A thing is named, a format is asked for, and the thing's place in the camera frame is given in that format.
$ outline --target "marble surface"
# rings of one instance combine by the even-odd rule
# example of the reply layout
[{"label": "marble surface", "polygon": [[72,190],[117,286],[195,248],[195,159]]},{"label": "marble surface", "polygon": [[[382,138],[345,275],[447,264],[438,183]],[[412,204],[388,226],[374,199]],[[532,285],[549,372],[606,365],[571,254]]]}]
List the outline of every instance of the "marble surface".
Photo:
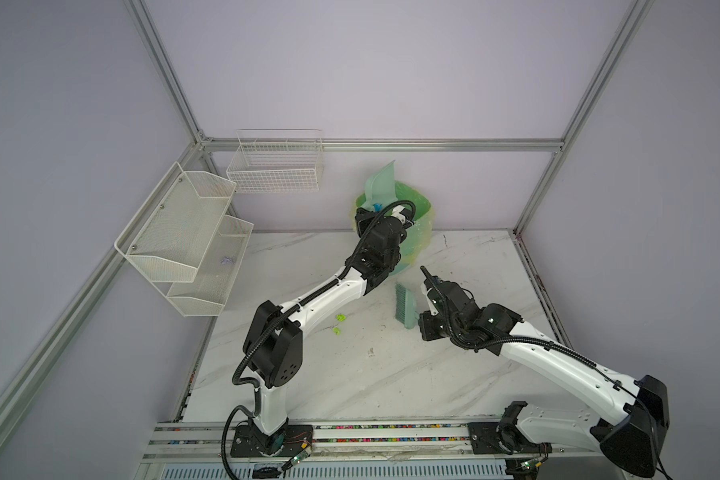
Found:
[{"label": "marble surface", "polygon": [[[239,403],[253,407],[250,386],[231,378],[256,307],[306,292],[334,274],[357,243],[353,233],[254,234],[230,302],[219,316],[196,378],[185,422],[222,422]],[[417,263],[350,302],[304,341],[304,363],[288,383],[291,419],[464,418],[501,415],[513,400],[547,408],[584,408],[565,390],[516,362],[446,339],[422,341],[394,318],[394,283],[426,302],[419,285],[432,275],[459,282],[478,304],[500,303],[552,335],[548,320],[504,230],[433,233]],[[332,329],[341,330],[336,335]]]}]

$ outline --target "teal brush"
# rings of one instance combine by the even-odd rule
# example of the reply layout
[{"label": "teal brush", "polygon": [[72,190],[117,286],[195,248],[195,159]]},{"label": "teal brush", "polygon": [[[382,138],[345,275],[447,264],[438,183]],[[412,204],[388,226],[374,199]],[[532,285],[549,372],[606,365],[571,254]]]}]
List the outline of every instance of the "teal brush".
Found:
[{"label": "teal brush", "polygon": [[394,318],[400,320],[405,328],[410,330],[418,324],[416,297],[413,296],[413,292],[400,283],[394,284],[394,294],[397,296]]}]

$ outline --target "white mesh rack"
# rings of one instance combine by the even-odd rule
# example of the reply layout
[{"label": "white mesh rack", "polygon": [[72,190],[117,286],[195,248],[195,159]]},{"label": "white mesh rack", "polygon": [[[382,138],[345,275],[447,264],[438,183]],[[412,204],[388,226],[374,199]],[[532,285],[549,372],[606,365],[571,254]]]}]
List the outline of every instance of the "white mesh rack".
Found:
[{"label": "white mesh rack", "polygon": [[324,160],[320,130],[238,130],[226,170],[240,194],[319,189]]},{"label": "white mesh rack", "polygon": [[152,214],[134,234],[135,216],[115,248],[182,315],[219,315],[253,224],[227,214],[235,182],[179,164],[166,176],[175,179]]}]

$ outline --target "black mounting plate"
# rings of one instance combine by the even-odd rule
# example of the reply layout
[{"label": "black mounting plate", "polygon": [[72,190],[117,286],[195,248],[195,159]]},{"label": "black mounting plate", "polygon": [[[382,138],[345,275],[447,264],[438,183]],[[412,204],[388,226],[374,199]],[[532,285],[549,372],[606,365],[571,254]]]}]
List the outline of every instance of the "black mounting plate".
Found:
[{"label": "black mounting plate", "polygon": [[[475,422],[468,423],[467,429],[469,430],[469,441],[472,443],[472,453],[475,455],[495,455],[498,453],[507,454],[499,446],[499,440],[501,437],[496,433],[496,428],[499,426],[499,422]],[[547,452],[552,451],[552,445],[546,444]],[[524,446],[516,454],[520,456],[534,456],[539,454],[539,449],[536,447]]]},{"label": "black mounting plate", "polygon": [[[312,444],[313,431],[314,427],[311,425],[288,425],[286,427],[286,441],[275,456],[291,458],[300,453],[303,450],[302,444],[304,442]],[[251,434],[251,427],[247,424],[235,428],[235,437],[232,440],[230,456],[233,458],[271,458],[265,457],[256,447]]]}]

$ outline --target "robotic arm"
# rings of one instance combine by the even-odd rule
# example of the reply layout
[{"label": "robotic arm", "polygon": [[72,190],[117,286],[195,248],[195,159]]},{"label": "robotic arm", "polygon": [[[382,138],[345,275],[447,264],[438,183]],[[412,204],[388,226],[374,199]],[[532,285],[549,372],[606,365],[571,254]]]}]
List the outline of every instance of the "robotic arm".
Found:
[{"label": "robotic arm", "polygon": [[[249,412],[239,406],[230,420],[238,409],[246,412],[261,454],[273,456],[283,446],[288,427],[286,384],[301,368],[304,337],[388,277],[400,261],[399,246],[414,214],[415,206],[406,200],[377,213],[359,208],[355,223],[360,241],[343,268],[294,300],[280,306],[266,301],[256,310],[243,344],[246,357],[232,378],[237,385],[254,385],[256,409]],[[457,283],[431,276],[424,267],[422,272],[426,277],[422,292],[429,306],[419,318],[424,341],[449,338],[463,349],[487,349],[505,356],[557,383],[589,407],[556,411],[512,402],[498,424],[470,431],[473,447],[480,441],[512,454],[559,443],[602,452],[629,473],[653,476],[669,427],[662,382],[651,376],[638,381],[592,362],[548,338],[516,312],[496,303],[480,308]],[[253,376],[241,379],[247,366]],[[222,457],[226,463],[226,454]],[[535,463],[521,466],[533,472],[540,465]]]}]

